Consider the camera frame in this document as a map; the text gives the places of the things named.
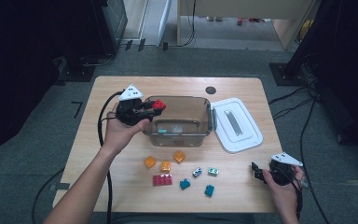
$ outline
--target person's arm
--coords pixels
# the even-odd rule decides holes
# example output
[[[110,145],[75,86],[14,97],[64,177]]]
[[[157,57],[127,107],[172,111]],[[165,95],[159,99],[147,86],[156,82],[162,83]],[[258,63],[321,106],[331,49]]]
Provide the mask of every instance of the person's arm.
[[[114,113],[108,113],[108,118],[113,116]],[[145,128],[147,122],[149,121],[144,119],[131,127],[117,119],[109,119],[103,147],[44,223],[89,223],[113,159],[136,133]]]
[[[303,180],[305,178],[304,172],[298,166],[293,166],[295,177],[297,180]],[[272,200],[275,203],[275,207],[278,210],[278,214],[284,224],[297,224],[299,220],[296,215],[297,208],[297,195],[296,190],[292,184],[280,186],[272,178],[269,171],[263,170],[263,176],[268,184],[269,189],[272,193]],[[301,186],[298,185],[297,181],[294,184],[298,189]]]

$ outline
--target red object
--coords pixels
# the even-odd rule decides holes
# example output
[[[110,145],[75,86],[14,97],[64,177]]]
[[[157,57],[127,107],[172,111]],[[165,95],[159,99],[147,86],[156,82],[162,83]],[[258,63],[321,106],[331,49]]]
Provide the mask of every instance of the red object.
[[[237,25],[242,25],[242,23],[243,23],[243,19],[242,19],[242,18],[238,18],[238,20],[237,20]]]
[[[167,108],[167,106],[164,104],[164,102],[156,100],[156,102],[152,104],[152,108],[164,110],[165,108]]]
[[[172,185],[172,175],[153,175],[153,186]]]

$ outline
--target forearm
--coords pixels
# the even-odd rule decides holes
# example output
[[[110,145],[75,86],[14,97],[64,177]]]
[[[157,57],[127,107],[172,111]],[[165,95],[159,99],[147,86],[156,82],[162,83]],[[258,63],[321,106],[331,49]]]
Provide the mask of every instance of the forearm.
[[[296,212],[292,211],[278,211],[283,224],[298,224],[299,220],[296,216]]]
[[[88,223],[116,155],[101,148],[83,174],[54,207],[45,223]]]

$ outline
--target lego brick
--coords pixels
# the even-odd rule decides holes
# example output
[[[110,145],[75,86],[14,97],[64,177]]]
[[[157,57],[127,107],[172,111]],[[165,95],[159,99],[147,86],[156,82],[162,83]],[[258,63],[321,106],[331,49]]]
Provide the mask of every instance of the lego brick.
[[[173,158],[177,161],[177,162],[179,162],[179,163],[181,163],[184,159],[185,159],[185,153],[183,152],[183,151],[176,151],[175,152],[175,154],[173,155]]]
[[[172,185],[172,175],[153,175],[153,186]]]
[[[160,100],[156,100],[156,102],[152,104],[152,107],[153,107],[153,109],[162,109],[162,110],[167,108],[167,106],[164,104],[164,102],[162,102]]]
[[[171,163],[169,161],[162,161],[159,169],[161,172],[169,173],[171,170]]]
[[[186,178],[184,180],[182,180],[180,183],[179,183],[181,189],[186,189],[188,187],[190,187],[190,181]]]
[[[212,197],[213,191],[214,191],[214,186],[208,185],[208,186],[206,187],[206,189],[205,189],[205,194],[206,194],[208,197]]]
[[[199,176],[201,173],[202,173],[202,169],[199,167],[199,168],[197,168],[197,170],[195,170],[195,171],[193,172],[193,176],[194,176],[194,177],[197,177],[197,176]]]
[[[145,160],[145,165],[147,166],[147,168],[152,168],[154,165],[156,164],[156,160],[153,157],[148,157]]]
[[[216,168],[209,168],[208,175],[217,176],[219,174],[219,171]]]

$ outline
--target wooden table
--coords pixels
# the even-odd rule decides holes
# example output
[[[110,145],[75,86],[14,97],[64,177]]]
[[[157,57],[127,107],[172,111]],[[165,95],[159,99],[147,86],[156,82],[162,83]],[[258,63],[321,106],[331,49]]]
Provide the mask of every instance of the wooden table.
[[[274,212],[268,186],[253,178],[251,162],[268,168],[269,156],[282,152],[266,95],[258,78],[247,77],[98,77],[92,88],[76,139],[62,175],[62,183],[73,184],[100,148],[97,120],[106,99],[116,91],[134,84],[143,94],[190,95],[216,102],[240,98],[264,136],[259,147],[229,154],[222,148],[216,133],[206,136],[200,147],[154,147],[148,136],[136,134],[111,166],[113,211],[116,212],[180,212],[180,213],[261,213]],[[210,95],[205,89],[216,88]],[[115,98],[108,109],[111,109]],[[186,158],[179,164],[173,159],[176,150]],[[153,156],[157,163],[150,170],[145,159]],[[171,161],[173,184],[153,187],[153,175],[160,175],[162,161]],[[194,178],[192,172],[201,167],[203,173]],[[219,170],[216,177],[207,175],[208,168]],[[182,190],[179,182],[188,178],[191,186]],[[211,198],[204,194],[207,185],[214,186]],[[55,205],[66,190],[58,190]],[[107,182],[103,185],[94,211],[105,212],[108,203]]]

